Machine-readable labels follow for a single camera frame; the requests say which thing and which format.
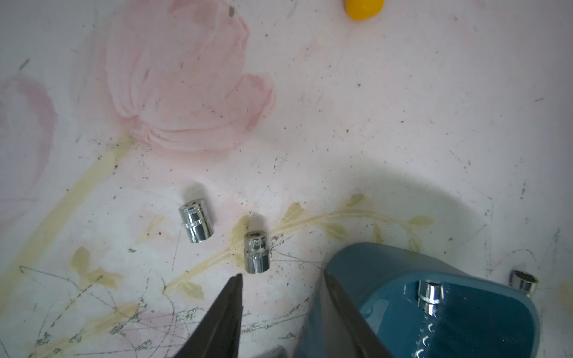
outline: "blue plastic container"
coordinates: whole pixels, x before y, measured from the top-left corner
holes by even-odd
[[[522,292],[469,276],[442,261],[375,243],[349,246],[326,270],[395,358],[534,358],[539,318]],[[418,281],[441,283],[435,316],[417,302]],[[326,357],[320,295],[296,356]]]

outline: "metal socket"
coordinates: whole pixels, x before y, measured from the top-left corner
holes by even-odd
[[[214,231],[205,200],[196,199],[181,205],[179,213],[183,219],[187,236],[192,243],[205,241],[213,235]]]
[[[530,273],[514,270],[511,272],[509,285],[516,290],[522,291],[529,298],[533,295],[539,280]]]
[[[444,288],[441,284],[418,281],[418,307],[430,315],[435,316],[437,306],[444,299]]]
[[[263,273],[269,269],[269,249],[264,231],[251,231],[245,235],[245,271]]]

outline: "scratches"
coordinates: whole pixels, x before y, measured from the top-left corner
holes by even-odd
[[[149,288],[149,276],[146,279],[146,283],[145,283],[145,291],[142,294],[141,300],[143,300],[143,296],[145,296],[145,294],[147,293],[147,289]]]
[[[184,321],[191,321],[193,319],[193,317],[195,316],[195,314],[197,313],[197,311],[199,310],[199,306],[193,308],[193,309],[189,309],[189,310],[184,310],[184,311],[180,311],[177,312],[177,320],[184,322]]]
[[[454,156],[454,158],[456,158],[460,164],[463,164],[463,162],[462,162],[462,160],[460,159],[460,157],[459,157],[459,156],[455,155],[455,153],[454,153],[454,152],[452,152],[451,150],[448,150],[448,152],[450,152],[450,154],[451,154],[451,155],[453,155],[453,156]]]
[[[537,259],[535,258],[535,255],[533,254],[533,252],[532,252],[531,250],[529,250],[529,249],[517,249],[517,250],[514,250],[514,251],[510,252],[509,254],[505,255],[505,257],[504,257],[503,259],[501,259],[500,262],[498,262],[498,263],[493,267],[493,269],[488,270],[488,272],[489,272],[489,273],[494,272],[494,271],[497,269],[497,267],[498,267],[502,262],[504,262],[508,257],[510,257],[511,255],[514,255],[514,254],[516,254],[516,253],[518,253],[518,252],[521,252],[521,251],[525,251],[526,253],[528,253],[528,254],[531,256],[531,258],[533,259],[533,261],[534,261],[535,263],[537,263]]]
[[[20,272],[23,273],[24,275],[30,277],[31,279],[33,279],[34,281],[38,282],[36,279],[34,279],[32,276],[28,275],[26,272],[27,271],[32,271],[32,272],[36,272],[36,273],[40,273],[40,274],[44,274],[47,276],[51,276],[51,277],[55,277],[55,278],[59,278],[61,280],[64,280],[70,284],[72,284],[78,291],[82,291],[82,289],[72,280],[70,280],[69,278],[66,277],[62,277],[62,276],[58,276],[55,275],[53,273],[49,273],[49,272],[43,272],[40,270],[36,270],[36,269],[32,269],[31,267],[25,267],[25,266],[20,266]],[[113,308],[111,307],[111,305],[107,302],[105,302],[104,300],[102,300],[100,297],[94,295],[93,293],[88,292],[88,295],[92,296],[93,298],[95,298],[96,300],[100,301],[101,303],[103,303],[104,305],[106,305],[107,307]]]
[[[480,234],[480,232],[481,232],[483,229],[485,229],[486,226],[487,226],[487,224],[483,224],[483,225],[481,226],[481,228],[479,228],[479,229],[476,231],[475,234],[473,234],[470,238],[468,238],[468,239],[462,241],[461,243],[459,243],[458,245],[456,245],[456,246],[454,247],[454,249],[457,249],[457,248],[459,248],[460,246],[467,244],[467,243],[470,242],[471,240],[474,240],[474,239]]]
[[[181,231],[183,230],[183,223],[181,223],[181,228],[179,229],[179,235],[177,235],[177,244],[175,245],[175,254],[173,255],[173,263],[171,264],[171,272],[175,269],[175,257],[177,257],[177,249],[179,248],[179,240],[181,240]]]
[[[283,320],[278,320],[278,321],[274,321],[274,322],[272,320],[269,320],[270,321],[269,323],[265,323],[268,321],[261,321],[261,322],[257,322],[257,323],[252,323],[252,324],[245,325],[245,326],[241,327],[241,333],[254,332],[254,331],[257,331],[259,329],[269,329],[269,328],[276,326],[278,324],[292,321],[292,320],[295,320],[297,318],[302,318],[302,317],[306,317],[306,316],[307,316],[307,314],[304,313],[304,314],[299,314],[298,316],[288,317],[288,318],[285,318]]]
[[[292,238],[292,235],[286,238],[282,238],[284,236],[284,234],[277,234],[274,235],[270,238],[270,250],[272,251],[275,247],[279,247],[281,246],[283,243],[285,243],[285,241],[287,241],[288,239]]]
[[[484,240],[484,254],[485,254],[485,276],[489,276],[492,272],[492,237],[487,234]]]
[[[157,350],[158,348],[168,348],[168,347],[181,347],[184,343],[181,344],[170,344],[170,345],[157,345],[155,347],[145,347],[145,348],[140,348],[140,351],[144,351],[147,349],[155,349]],[[74,354],[75,356],[90,356],[90,355],[104,355],[104,354],[116,354],[116,353],[125,353],[125,352],[132,352],[132,349],[120,349],[117,351],[104,351],[104,352],[89,352],[89,353],[76,353]]]
[[[168,328],[168,327],[172,327],[175,328],[177,326],[184,326],[186,325],[186,322],[181,322],[181,323],[171,323],[171,324],[166,324],[166,325],[160,325],[160,326],[149,326],[149,325],[143,325],[143,327],[137,327],[137,328],[125,328],[125,324],[120,324],[116,327],[114,327],[112,329],[113,334],[117,334],[117,333],[125,333],[125,332],[130,332],[130,331],[145,331],[148,329],[152,329],[154,331],[160,332],[160,333],[165,333],[165,331],[162,331],[160,328]],[[169,333],[170,336],[176,337],[176,338],[180,338],[182,340],[185,340],[185,337],[182,336],[178,336],[172,333]]]
[[[307,260],[303,260],[299,257],[293,256],[293,255],[289,255],[289,254],[283,254],[281,252],[278,251],[273,251],[273,253],[285,256],[285,257],[289,257],[292,258],[293,260],[273,260],[273,262],[300,262],[300,263],[306,263],[309,265],[312,265],[314,267],[316,267],[319,270],[324,270],[324,266],[326,266],[325,262],[320,262],[320,261],[307,261]]]
[[[66,306],[66,308],[64,309],[64,312],[66,312],[74,303],[76,303],[76,301],[78,300],[78,298],[81,297],[81,295],[83,295],[87,290],[89,290],[92,287],[92,285],[89,285],[88,287],[86,287],[85,289],[83,289],[82,291],[79,292],[79,294],[72,300],[70,301],[70,303],[68,303],[68,305]],[[50,327],[54,327],[56,325],[56,322],[64,315],[64,313],[61,313],[50,325]]]
[[[170,294],[173,292],[175,288],[177,288],[181,283],[188,281],[191,277],[198,275],[199,273],[204,272],[205,270],[209,269],[210,267],[216,266],[220,262],[231,258],[233,254],[231,253],[231,249],[227,248],[222,250],[220,253],[209,257],[199,264],[192,267],[190,270],[185,271],[185,273],[181,274],[177,278],[174,278],[169,284],[163,287],[164,294]]]
[[[547,245],[547,248],[545,249],[545,253],[543,254],[543,258],[541,259],[541,262],[539,262],[539,267],[538,267],[539,270],[541,270],[543,263],[545,263],[545,259],[547,258],[547,255],[549,254],[549,251],[551,250],[551,246],[553,246],[552,265],[555,266],[555,261],[557,260],[557,253],[558,253],[557,252],[557,246],[559,244],[559,236],[560,235],[561,235],[561,228],[558,227],[557,230],[555,230],[555,234],[553,234],[553,237],[551,238],[549,245]]]
[[[488,198],[489,200],[493,200],[491,196],[487,196],[485,195],[483,192],[481,192],[478,188],[473,187],[475,191],[477,191],[478,193],[480,193],[481,195],[484,196],[484,198]]]
[[[138,358],[138,352],[137,352],[137,350],[136,350],[137,347],[135,347],[134,344],[131,343],[131,341],[130,341],[127,337],[125,337],[125,336],[122,336],[122,337],[123,337],[123,339],[126,340],[127,343],[129,343],[129,345],[131,346],[131,348],[133,348],[135,358]]]
[[[174,333],[175,333],[175,327],[177,326],[177,320],[179,319],[179,316],[177,314],[175,314],[175,305],[173,305],[172,302],[172,317],[175,316],[175,323],[173,323],[169,329],[173,329]],[[173,338],[175,337],[175,334],[171,335],[170,339],[169,339],[169,345],[173,345]],[[171,347],[167,348],[167,351],[165,352],[165,356],[164,358],[167,358],[167,355],[169,354],[169,350],[171,349]]]
[[[52,335],[48,332],[44,332],[44,336],[36,340],[36,346],[44,345],[50,343],[52,340]]]
[[[185,326],[185,330],[187,330],[187,335],[191,336],[191,331],[189,330],[189,326],[187,325],[187,322],[183,322],[183,325]]]
[[[85,174],[70,188],[60,201],[50,210],[40,222],[34,233],[23,243],[12,262],[0,276],[0,314],[10,301],[12,293],[22,280],[20,267],[33,267],[64,229],[68,220],[77,213],[80,206],[100,183],[113,172],[115,165],[132,148],[134,140],[130,135],[119,139],[100,160],[96,160]]]
[[[140,345],[138,345],[135,350],[136,351],[141,351],[142,349],[151,349],[151,347],[153,346],[153,344],[151,344],[151,339],[148,339],[147,341],[141,343]]]
[[[278,339],[295,339],[297,338],[297,336],[295,336],[292,332],[289,332],[286,336],[284,337],[278,337]]]
[[[27,58],[26,61],[24,61],[21,65],[20,65],[20,71],[24,69],[24,67],[26,67],[28,65],[28,63],[30,62],[30,59]]]
[[[286,316],[291,316],[295,311],[297,311],[300,308],[300,304],[294,306],[291,311],[289,313],[286,314]]]
[[[2,342],[1,339],[0,339],[0,345],[2,345],[2,349],[4,350],[4,353],[6,354],[6,356],[8,358],[11,358],[10,355],[8,354],[8,351],[6,350],[6,346],[4,345],[4,342]]]
[[[50,344],[38,348],[38,351],[35,352],[36,357],[51,357],[57,349],[59,349],[59,351],[65,351],[84,344],[87,341],[91,341],[103,333],[109,332],[117,323],[124,321],[126,317],[133,315],[137,307],[138,305],[135,302],[122,304],[117,310],[113,310],[103,317],[90,319],[71,338],[61,337],[52,340]]]
[[[161,278],[161,281],[163,282],[163,291],[162,291],[162,295],[165,296],[166,299],[169,300],[169,302],[171,303],[171,324],[173,324],[173,320],[175,320],[175,323],[177,323],[177,315],[175,314],[175,304],[173,303],[173,301],[169,298],[168,295],[165,294],[165,288],[167,287],[167,285],[165,284],[165,280],[163,279],[163,277]],[[153,351],[153,353],[149,356],[149,358],[153,357],[153,355],[155,354],[155,352],[157,352],[157,350],[159,349],[159,347],[163,344],[163,342],[165,341],[165,338],[167,338],[167,336],[170,334],[170,330],[171,328],[173,328],[173,326],[170,326],[167,329],[167,332],[165,333],[165,335],[163,336],[163,338],[161,339],[161,342],[159,342],[159,345],[157,346],[157,348],[155,348],[155,350]]]
[[[44,317],[44,322],[42,322],[42,325],[40,326],[40,330],[38,331],[38,339],[36,340],[36,346],[38,346],[38,342],[41,341],[40,336],[42,335],[42,331],[44,330],[44,326],[46,325],[46,321],[48,320],[48,316],[50,315],[50,311],[52,310],[52,307],[54,307],[54,304],[56,302],[52,302],[50,308],[48,308],[48,312],[46,313],[46,317]]]
[[[113,326],[113,328],[109,330],[109,334],[111,336],[113,336],[113,335],[116,335],[118,333],[121,333],[124,327],[125,327],[125,323],[119,323],[119,324]]]

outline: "yellow plastic object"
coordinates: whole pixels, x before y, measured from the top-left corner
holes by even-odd
[[[383,5],[384,0],[346,0],[346,12],[353,20],[366,20],[376,16]]]

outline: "yellow leaf pattern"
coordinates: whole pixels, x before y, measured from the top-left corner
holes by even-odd
[[[239,267],[245,266],[245,254],[244,253],[241,253],[241,252],[234,253],[233,259],[235,260],[235,263],[237,265],[239,265]]]
[[[383,243],[384,242],[384,234],[382,233],[382,229],[378,224],[374,224],[374,231],[372,233],[372,240],[376,243]]]
[[[346,207],[353,207],[358,205],[362,200],[364,200],[364,194],[353,194],[348,201],[344,203]]]
[[[408,232],[408,249],[416,253],[420,252],[420,239],[410,232]]]
[[[249,217],[245,215],[231,229],[231,247],[245,242],[245,234],[249,231]]]
[[[203,288],[191,281],[187,281],[181,285],[181,289],[187,296],[191,298],[200,298],[201,300],[205,298],[205,295],[203,294]]]
[[[122,279],[122,276],[117,273],[107,272],[100,267],[82,278],[92,285],[101,285],[116,290],[117,282]]]
[[[76,250],[70,259],[69,266],[77,272],[78,275],[83,276],[89,269],[89,251],[84,246]]]
[[[430,226],[434,223],[431,217],[427,217],[426,215],[418,215],[417,217],[413,218],[412,220],[408,221],[408,224],[412,226],[416,226],[417,228],[422,228],[425,226]]]
[[[320,226],[326,231],[328,236],[338,241],[345,241],[348,238],[348,231],[341,224],[323,223]]]
[[[562,282],[559,285],[559,298],[563,306],[573,315],[573,285],[571,283]]]
[[[300,216],[300,214],[303,213],[303,211],[304,209],[302,206],[300,206],[299,203],[293,203],[291,206],[288,207],[288,210],[282,217],[281,225],[291,221],[295,221]]]

